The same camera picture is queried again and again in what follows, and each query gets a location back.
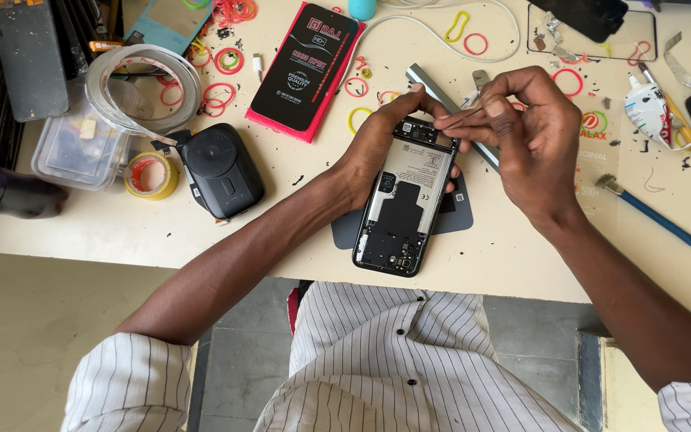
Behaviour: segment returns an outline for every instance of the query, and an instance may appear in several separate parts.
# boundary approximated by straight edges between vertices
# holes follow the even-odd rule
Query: tape roll
[[[175,192],[178,179],[178,167],[172,161],[159,153],[147,152],[130,161],[124,185],[138,198],[159,201]]]
[[[180,84],[183,100],[172,114],[147,120],[131,118],[121,112],[110,95],[108,79],[114,70],[134,63],[160,68],[172,75]],[[152,44],[135,44],[111,50],[96,58],[87,70],[84,92],[103,120],[118,131],[125,134],[148,135],[165,144],[175,145],[174,140],[165,138],[164,135],[180,128],[196,116],[201,103],[201,87],[197,77],[196,68],[178,54]]]

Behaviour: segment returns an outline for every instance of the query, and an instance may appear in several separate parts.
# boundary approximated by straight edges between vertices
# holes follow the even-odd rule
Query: purple bottle
[[[68,192],[35,175],[0,168],[0,214],[22,219],[53,218],[63,210]]]

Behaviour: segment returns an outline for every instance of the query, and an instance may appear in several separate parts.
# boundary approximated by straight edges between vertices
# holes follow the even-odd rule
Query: yellow tape roll
[[[130,161],[124,185],[138,198],[159,201],[175,192],[179,176],[178,167],[161,154],[140,153]]]

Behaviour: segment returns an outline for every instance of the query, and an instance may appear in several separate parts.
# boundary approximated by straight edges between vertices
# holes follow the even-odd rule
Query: blue screwdriver handle
[[[642,213],[646,214],[649,216],[653,221],[656,221],[658,224],[660,224],[661,227],[665,228],[668,231],[671,231],[674,233],[678,238],[682,239],[684,243],[687,243],[689,246],[691,246],[691,234],[682,230],[678,225],[676,225],[674,222],[669,221],[668,219],[665,218],[662,214],[652,210],[652,208],[645,203],[639,201],[638,198],[634,197],[633,195],[629,194],[628,191],[622,192],[620,194],[620,197],[637,208],[639,211]]]

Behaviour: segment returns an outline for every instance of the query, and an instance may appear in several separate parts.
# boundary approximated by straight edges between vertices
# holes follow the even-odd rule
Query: striped shirt
[[[481,296],[316,282],[302,300],[290,378],[255,431],[581,430],[497,363]],[[115,334],[85,356],[61,430],[174,432],[190,349]],[[691,384],[658,392],[663,423],[691,432]]]

